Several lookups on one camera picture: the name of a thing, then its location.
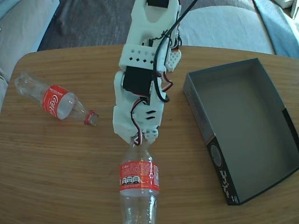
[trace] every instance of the coca-cola label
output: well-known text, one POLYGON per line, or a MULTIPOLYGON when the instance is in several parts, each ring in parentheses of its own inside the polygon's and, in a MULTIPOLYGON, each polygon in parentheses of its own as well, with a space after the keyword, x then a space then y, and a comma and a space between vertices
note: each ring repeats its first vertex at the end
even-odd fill
POLYGON ((126 162, 120 167, 120 190, 150 189, 159 191, 159 170, 152 162, 126 162))
POLYGON ((68 90, 58 86, 51 86, 43 97, 43 109, 57 118, 57 108, 62 97, 67 94, 68 90))

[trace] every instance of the open box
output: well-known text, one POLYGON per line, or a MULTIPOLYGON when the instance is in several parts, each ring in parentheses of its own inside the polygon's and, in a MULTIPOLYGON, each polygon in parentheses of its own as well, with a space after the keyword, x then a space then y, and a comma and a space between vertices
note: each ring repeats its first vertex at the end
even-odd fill
POLYGON ((187 75, 184 92, 228 205, 240 205, 299 169, 299 138, 258 59, 187 75))

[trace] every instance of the robotic arm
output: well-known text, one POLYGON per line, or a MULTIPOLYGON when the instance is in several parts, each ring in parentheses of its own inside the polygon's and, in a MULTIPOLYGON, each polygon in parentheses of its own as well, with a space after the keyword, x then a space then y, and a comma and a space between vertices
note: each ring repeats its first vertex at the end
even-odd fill
POLYGON ((114 132, 127 143, 135 137, 142 143, 158 137, 166 91, 173 85, 166 72, 172 72, 181 59, 178 24, 193 7, 179 17, 179 0, 136 0, 132 24, 114 79, 116 106, 114 132))

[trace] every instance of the plastic bottle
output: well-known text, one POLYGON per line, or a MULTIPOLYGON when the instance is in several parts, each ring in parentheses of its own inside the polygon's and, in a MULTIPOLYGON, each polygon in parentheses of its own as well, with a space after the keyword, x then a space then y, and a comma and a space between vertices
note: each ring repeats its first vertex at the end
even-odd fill
POLYGON ((87 110, 72 92, 58 85, 40 81, 28 73, 22 73, 14 84, 18 93, 33 99, 60 120, 83 121, 90 126, 97 124, 98 115, 87 110))
POLYGON ((158 166, 150 143, 145 138, 140 146, 132 141, 120 167, 123 224, 155 224, 158 195, 158 166))

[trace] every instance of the wooden table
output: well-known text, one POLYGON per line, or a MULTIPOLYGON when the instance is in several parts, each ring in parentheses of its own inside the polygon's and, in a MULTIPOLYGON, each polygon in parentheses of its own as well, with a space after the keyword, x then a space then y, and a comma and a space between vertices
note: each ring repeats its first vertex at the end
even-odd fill
MULTIPOLYGON (((22 58, 0 115, 1 224, 120 224, 113 80, 122 46, 60 49, 22 58), (16 94, 22 71, 75 92, 100 115, 95 128, 58 121, 16 94)), ((258 57, 299 130, 299 61, 228 49, 182 47, 175 85, 153 145, 160 168, 159 224, 297 224, 299 173, 242 206, 227 206, 182 86, 188 71, 258 57)))

